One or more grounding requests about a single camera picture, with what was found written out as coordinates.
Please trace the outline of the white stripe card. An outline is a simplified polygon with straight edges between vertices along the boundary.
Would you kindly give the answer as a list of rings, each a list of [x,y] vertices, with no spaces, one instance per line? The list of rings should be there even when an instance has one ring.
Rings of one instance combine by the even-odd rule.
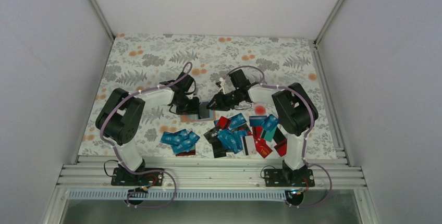
[[[257,154],[254,137],[252,135],[246,135],[242,138],[243,151],[246,156]]]

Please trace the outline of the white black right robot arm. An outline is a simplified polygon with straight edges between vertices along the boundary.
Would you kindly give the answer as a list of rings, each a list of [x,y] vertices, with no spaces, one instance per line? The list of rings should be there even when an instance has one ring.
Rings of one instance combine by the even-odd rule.
[[[208,109],[229,111],[241,102],[273,104],[280,124],[287,132],[287,152],[279,176],[289,186],[309,178],[305,160],[306,139],[318,119],[318,111],[303,86],[295,82],[288,86],[268,85],[264,79],[250,82],[240,67],[229,77],[234,90],[219,91],[207,105]]]

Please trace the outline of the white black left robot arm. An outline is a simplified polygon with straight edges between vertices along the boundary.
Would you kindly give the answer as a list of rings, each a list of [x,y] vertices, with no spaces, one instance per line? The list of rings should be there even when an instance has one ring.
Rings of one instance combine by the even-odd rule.
[[[117,88],[111,92],[101,109],[95,126],[100,138],[109,143],[115,151],[119,166],[125,170],[124,177],[133,185],[140,184],[145,178],[145,162],[133,138],[138,130],[144,107],[168,105],[176,108],[178,115],[199,113],[200,101],[191,88],[197,89],[195,79],[181,72],[176,80],[161,82],[156,87],[130,94]]]

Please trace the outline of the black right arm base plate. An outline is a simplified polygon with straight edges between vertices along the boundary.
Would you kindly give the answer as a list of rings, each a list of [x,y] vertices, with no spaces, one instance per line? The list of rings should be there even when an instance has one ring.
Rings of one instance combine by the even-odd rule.
[[[315,180],[313,171],[296,170],[288,171],[283,169],[264,169],[263,177],[267,187],[314,187]]]

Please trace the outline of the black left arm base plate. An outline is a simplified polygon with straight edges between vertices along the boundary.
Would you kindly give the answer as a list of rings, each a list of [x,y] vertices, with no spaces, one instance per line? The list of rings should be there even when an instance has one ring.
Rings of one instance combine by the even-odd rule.
[[[164,172],[160,168],[144,168],[140,172],[153,170],[154,172],[134,175],[124,168],[115,168],[110,184],[112,186],[161,186]]]

